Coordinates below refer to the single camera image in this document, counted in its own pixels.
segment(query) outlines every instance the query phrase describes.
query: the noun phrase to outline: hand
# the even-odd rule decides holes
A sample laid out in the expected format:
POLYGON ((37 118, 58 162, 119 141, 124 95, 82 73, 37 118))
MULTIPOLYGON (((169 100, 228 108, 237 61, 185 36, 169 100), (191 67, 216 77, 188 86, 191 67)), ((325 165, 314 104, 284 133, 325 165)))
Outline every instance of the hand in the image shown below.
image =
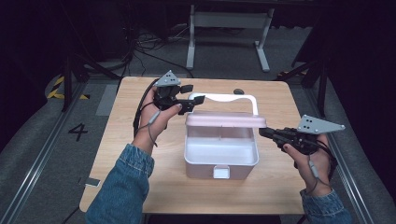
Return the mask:
MULTIPOLYGON (((319 135, 318 140, 326 144, 326 146, 329 145, 327 137, 324 134, 319 135)), ((320 148, 314 154, 306 156, 290 144, 285 144, 283 148, 297 163, 298 171, 305 182, 307 192, 310 192, 313 196, 321 196, 329 194, 332 191, 328 177, 330 172, 330 157, 323 149, 320 148), (311 171, 308 164, 309 159, 315 164, 318 170, 318 179, 314 177, 311 171)))
POLYGON ((149 126, 146 126, 149 124, 149 120, 153 117, 153 115, 160 110, 155 104, 152 103, 156 90, 156 87, 151 88, 143 101, 142 106, 144 108, 142 107, 143 110, 140 117, 139 131, 132 142, 134 146, 139 147, 149 155, 151 155, 155 140, 165 129, 168 120, 176 115, 181 109, 181 105, 173 105, 167 110, 161 111, 155 121, 149 126))

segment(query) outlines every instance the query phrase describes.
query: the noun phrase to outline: denim jacket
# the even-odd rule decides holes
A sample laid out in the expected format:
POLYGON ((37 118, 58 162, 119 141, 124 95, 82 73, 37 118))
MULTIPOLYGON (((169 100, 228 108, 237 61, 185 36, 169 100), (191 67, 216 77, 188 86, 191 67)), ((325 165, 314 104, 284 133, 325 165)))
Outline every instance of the denim jacket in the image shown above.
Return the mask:
MULTIPOLYGON (((128 144, 88 208, 86 222, 139 224, 153 168, 150 155, 128 144)), ((311 223, 351 223, 350 214, 334 190, 321 197, 308 196, 304 190, 300 193, 311 223)))

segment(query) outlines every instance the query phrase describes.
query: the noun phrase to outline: finger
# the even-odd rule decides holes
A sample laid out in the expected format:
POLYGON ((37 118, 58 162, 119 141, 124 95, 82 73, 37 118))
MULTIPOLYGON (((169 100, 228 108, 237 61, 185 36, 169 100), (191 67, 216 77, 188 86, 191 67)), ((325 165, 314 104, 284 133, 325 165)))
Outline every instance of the finger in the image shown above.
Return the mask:
POLYGON ((162 112, 163 117, 165 119, 172 118, 174 115, 176 115, 181 110, 181 107, 182 107, 181 104, 172 105, 171 107, 169 107, 168 109, 166 109, 162 112))
POLYGON ((285 144, 283 148, 297 162, 297 164, 306 161, 306 156, 295 149, 292 145, 285 144))

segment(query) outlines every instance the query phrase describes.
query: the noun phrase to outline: person's right hand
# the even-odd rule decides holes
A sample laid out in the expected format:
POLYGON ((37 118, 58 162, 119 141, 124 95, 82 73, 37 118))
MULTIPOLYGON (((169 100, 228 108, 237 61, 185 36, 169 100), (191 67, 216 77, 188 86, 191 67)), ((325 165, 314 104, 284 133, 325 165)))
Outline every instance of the person's right hand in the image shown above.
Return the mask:
MULTIPOLYGON (((327 137, 324 134, 319 135, 318 140, 326 144, 326 146, 329 145, 327 137)), ((322 196, 332 191, 328 177, 330 172, 330 157, 323 149, 320 148, 317 152, 306 156, 290 144, 285 144, 283 148, 297 163, 300 176, 306 185, 306 192, 310 192, 312 196, 322 196), (309 159, 311 159, 318 170, 318 179, 314 177, 311 171, 308 164, 309 159)))

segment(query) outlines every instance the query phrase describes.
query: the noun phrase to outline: silver metal plate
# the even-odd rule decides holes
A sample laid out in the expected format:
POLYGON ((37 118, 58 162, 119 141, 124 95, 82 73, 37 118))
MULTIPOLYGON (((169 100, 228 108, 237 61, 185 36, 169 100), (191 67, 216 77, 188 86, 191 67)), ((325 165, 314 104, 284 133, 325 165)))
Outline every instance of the silver metal plate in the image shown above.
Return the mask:
POLYGON ((343 131, 345 128, 346 126, 342 124, 331 123, 327 120, 303 115, 297 127, 297 132, 320 134, 343 131))
POLYGON ((154 86, 157 87, 166 87, 166 86, 176 86, 180 85, 180 79, 178 79, 175 74, 173 74, 172 70, 169 70, 165 75, 163 75, 154 86))

